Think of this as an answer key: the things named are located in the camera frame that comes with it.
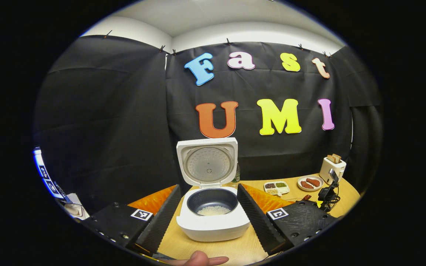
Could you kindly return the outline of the white panel with blue edge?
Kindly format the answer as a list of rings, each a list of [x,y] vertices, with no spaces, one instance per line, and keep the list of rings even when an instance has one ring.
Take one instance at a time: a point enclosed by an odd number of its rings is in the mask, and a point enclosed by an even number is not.
[[[58,200],[68,202],[68,199],[66,198],[66,195],[64,194],[64,192],[62,192],[62,190],[58,188],[57,184],[54,182],[54,180],[52,180],[49,173],[47,172],[45,163],[42,158],[42,150],[39,146],[36,146],[34,148],[33,155],[34,155],[34,161],[35,161],[35,164],[37,165],[39,175],[41,176],[49,193]]]

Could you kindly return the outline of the round white plate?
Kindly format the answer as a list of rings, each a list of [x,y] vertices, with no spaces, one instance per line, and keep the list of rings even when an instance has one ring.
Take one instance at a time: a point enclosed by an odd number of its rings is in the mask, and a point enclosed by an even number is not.
[[[300,182],[301,181],[306,181],[307,178],[313,178],[313,179],[319,180],[321,182],[321,186],[320,187],[314,187],[313,189],[305,189],[305,188],[303,188],[301,186]],[[299,187],[299,189],[301,189],[303,191],[318,191],[318,190],[320,190],[323,187],[323,185],[324,185],[323,179],[321,177],[314,176],[314,175],[307,175],[307,176],[299,177],[298,181],[297,181],[297,186]]]

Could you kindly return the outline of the white toaster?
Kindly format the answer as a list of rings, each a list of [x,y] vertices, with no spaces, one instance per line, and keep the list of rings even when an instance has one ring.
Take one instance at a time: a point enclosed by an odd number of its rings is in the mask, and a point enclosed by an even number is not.
[[[340,163],[333,164],[327,159],[327,156],[326,156],[323,159],[319,176],[324,180],[325,183],[331,185],[333,182],[333,177],[331,177],[329,173],[330,173],[330,170],[333,169],[333,171],[336,173],[338,177],[338,183],[340,183],[345,171],[345,167],[346,167],[346,162],[343,161],[342,158]]]

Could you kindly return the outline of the white rice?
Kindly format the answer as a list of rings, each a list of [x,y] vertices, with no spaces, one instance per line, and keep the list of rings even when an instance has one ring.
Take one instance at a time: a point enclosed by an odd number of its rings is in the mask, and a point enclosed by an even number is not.
[[[203,207],[196,213],[200,216],[213,216],[213,215],[224,215],[224,214],[228,214],[229,212],[231,212],[230,208],[216,205],[216,206]]]

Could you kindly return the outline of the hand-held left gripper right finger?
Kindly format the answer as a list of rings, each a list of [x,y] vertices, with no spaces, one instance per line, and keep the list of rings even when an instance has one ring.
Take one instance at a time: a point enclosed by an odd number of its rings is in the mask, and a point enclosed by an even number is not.
[[[313,201],[300,200],[285,205],[272,195],[245,184],[238,185],[237,199],[269,255],[299,246],[339,221]]]

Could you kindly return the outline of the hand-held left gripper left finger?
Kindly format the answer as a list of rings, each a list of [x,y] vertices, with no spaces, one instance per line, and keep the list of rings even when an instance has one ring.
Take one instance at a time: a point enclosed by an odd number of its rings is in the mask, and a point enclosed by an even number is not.
[[[179,185],[173,185],[129,205],[114,202],[81,224],[116,246],[152,256],[181,198]]]

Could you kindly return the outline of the white device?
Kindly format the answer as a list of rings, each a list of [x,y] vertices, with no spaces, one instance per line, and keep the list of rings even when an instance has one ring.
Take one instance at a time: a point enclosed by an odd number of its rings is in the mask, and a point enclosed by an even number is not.
[[[90,218],[90,215],[84,208],[76,193],[70,193],[67,195],[67,197],[70,202],[64,202],[64,208],[70,214],[70,216],[80,220]]]

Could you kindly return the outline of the white rice cooker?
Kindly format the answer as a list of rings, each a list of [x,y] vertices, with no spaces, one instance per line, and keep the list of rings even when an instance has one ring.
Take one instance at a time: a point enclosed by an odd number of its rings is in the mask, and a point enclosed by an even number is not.
[[[227,241],[241,237],[250,221],[237,199],[238,190],[227,186],[238,162],[238,142],[233,137],[179,141],[177,158],[185,182],[192,186],[183,198],[176,223],[191,240]],[[224,215],[200,216],[203,207],[230,208]]]

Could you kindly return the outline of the white divided grain dish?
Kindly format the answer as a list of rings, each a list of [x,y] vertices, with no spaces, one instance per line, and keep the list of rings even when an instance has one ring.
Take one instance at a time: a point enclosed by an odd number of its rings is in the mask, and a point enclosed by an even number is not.
[[[272,181],[266,182],[264,185],[264,190],[270,195],[281,196],[290,192],[289,185],[284,181]]]

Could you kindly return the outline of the black backdrop cloth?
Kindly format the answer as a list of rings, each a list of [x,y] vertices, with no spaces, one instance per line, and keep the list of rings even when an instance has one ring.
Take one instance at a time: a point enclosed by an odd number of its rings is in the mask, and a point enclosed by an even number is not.
[[[380,161],[383,108],[349,47],[330,57],[287,44],[220,43],[167,54],[122,37],[77,39],[55,62],[34,108],[46,169],[89,214],[171,185],[190,189],[178,141],[233,127],[240,180],[321,170],[328,154],[364,192]]]

